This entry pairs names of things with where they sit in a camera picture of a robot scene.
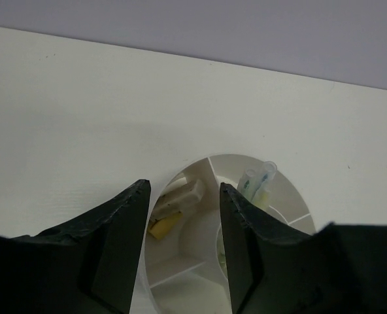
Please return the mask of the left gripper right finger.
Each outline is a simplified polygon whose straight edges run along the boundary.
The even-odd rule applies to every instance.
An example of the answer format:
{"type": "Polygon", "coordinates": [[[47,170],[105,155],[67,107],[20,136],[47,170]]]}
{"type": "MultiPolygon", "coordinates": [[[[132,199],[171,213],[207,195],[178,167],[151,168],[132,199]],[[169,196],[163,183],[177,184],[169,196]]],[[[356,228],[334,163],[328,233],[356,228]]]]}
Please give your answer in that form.
{"type": "Polygon", "coordinates": [[[309,235],[226,183],[220,217],[234,313],[387,313],[387,226],[309,235]]]}

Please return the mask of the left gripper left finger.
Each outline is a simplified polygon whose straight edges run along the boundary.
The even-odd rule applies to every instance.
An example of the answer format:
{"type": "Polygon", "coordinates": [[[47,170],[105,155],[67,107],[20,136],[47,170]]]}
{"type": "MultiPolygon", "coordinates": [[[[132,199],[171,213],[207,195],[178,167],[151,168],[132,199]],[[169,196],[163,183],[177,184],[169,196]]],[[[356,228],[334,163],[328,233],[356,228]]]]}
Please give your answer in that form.
{"type": "Polygon", "coordinates": [[[151,186],[30,236],[0,236],[0,313],[128,313],[151,186]]]}

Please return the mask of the thin yellow highlighter pen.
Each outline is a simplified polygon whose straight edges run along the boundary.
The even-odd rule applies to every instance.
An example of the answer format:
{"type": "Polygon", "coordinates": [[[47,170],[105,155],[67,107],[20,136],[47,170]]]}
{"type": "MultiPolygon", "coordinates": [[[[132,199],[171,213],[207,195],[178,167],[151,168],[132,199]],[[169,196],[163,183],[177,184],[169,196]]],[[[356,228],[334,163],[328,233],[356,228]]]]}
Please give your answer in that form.
{"type": "Polygon", "coordinates": [[[261,210],[266,211],[269,206],[270,197],[271,193],[269,191],[264,190],[257,199],[256,206],[259,207],[261,210]]]}

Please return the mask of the small tan eraser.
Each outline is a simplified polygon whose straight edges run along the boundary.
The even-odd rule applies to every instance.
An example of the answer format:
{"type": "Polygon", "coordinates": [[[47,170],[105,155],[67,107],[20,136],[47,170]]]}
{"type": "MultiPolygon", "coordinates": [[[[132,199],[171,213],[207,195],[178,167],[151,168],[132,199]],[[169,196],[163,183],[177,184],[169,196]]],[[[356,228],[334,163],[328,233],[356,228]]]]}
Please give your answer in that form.
{"type": "Polygon", "coordinates": [[[168,217],[161,218],[155,222],[148,223],[147,232],[157,240],[163,239],[183,217],[181,212],[171,214],[168,217]]]}

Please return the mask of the grey white eraser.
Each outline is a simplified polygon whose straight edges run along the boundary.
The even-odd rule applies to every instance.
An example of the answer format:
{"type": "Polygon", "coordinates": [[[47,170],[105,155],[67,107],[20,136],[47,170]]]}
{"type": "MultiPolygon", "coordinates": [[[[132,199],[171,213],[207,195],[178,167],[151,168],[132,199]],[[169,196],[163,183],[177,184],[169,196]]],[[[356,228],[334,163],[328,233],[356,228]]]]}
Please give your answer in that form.
{"type": "Polygon", "coordinates": [[[160,196],[152,210],[150,219],[161,220],[175,213],[183,213],[199,203],[205,193],[201,180],[190,181],[160,196]]]}

